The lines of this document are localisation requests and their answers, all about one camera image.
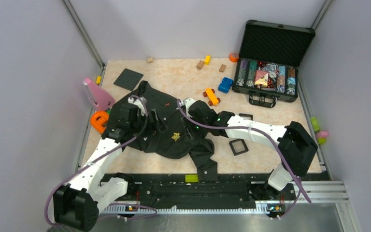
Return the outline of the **dark pinstriped garment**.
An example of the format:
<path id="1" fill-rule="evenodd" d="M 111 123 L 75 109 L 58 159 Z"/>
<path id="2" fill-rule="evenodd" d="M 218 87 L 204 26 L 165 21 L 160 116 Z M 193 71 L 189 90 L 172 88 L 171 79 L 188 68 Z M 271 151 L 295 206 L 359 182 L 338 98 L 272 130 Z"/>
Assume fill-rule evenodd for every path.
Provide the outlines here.
<path id="1" fill-rule="evenodd" d="M 128 103 L 128 97 L 143 97 L 143 106 Z M 178 160 L 189 155 L 197 168 L 199 181 L 216 181 L 217 162 L 211 157 L 215 152 L 212 140 L 202 136 L 196 140 L 187 137 L 182 123 L 183 115 L 177 108 L 177 99 L 161 92 L 147 81 L 141 81 L 138 88 L 116 102 L 109 114 L 109 121 L 102 137 L 119 139 L 119 131 L 125 132 L 121 143 L 134 136 L 136 140 L 128 146 L 144 153 L 156 153 L 162 157 Z M 167 129 L 163 133 L 152 133 L 148 129 L 148 114 L 156 110 Z M 171 139 L 174 132 L 179 132 L 178 141 Z"/>

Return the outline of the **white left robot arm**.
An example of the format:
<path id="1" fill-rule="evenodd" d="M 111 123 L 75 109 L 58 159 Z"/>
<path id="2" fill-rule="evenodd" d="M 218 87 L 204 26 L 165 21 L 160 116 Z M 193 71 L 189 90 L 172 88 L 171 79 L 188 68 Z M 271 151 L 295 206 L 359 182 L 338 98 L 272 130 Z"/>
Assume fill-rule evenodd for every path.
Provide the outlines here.
<path id="1" fill-rule="evenodd" d="M 133 198 L 135 186 L 122 177 L 105 181 L 106 171 L 126 146 L 165 130 L 156 109 L 146 109 L 142 100 L 115 107 L 107 116 L 102 137 L 91 157 L 53 193 L 57 224 L 88 232 L 100 213 L 115 200 Z"/>

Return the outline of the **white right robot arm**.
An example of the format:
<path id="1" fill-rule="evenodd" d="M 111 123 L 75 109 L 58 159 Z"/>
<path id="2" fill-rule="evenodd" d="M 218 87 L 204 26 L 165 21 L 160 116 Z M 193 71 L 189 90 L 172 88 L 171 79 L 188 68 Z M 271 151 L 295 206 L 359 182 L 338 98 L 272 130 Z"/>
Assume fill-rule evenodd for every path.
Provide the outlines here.
<path id="1" fill-rule="evenodd" d="M 192 137 L 209 133 L 261 144 L 276 151 L 281 162 L 264 186 L 264 193 L 270 199 L 282 195 L 288 182 L 298 183 L 308 173 L 317 153 L 316 142 L 299 122 L 291 121 L 287 126 L 261 123 L 229 111 L 217 113 L 205 102 L 192 98 L 178 99 L 176 103 Z"/>

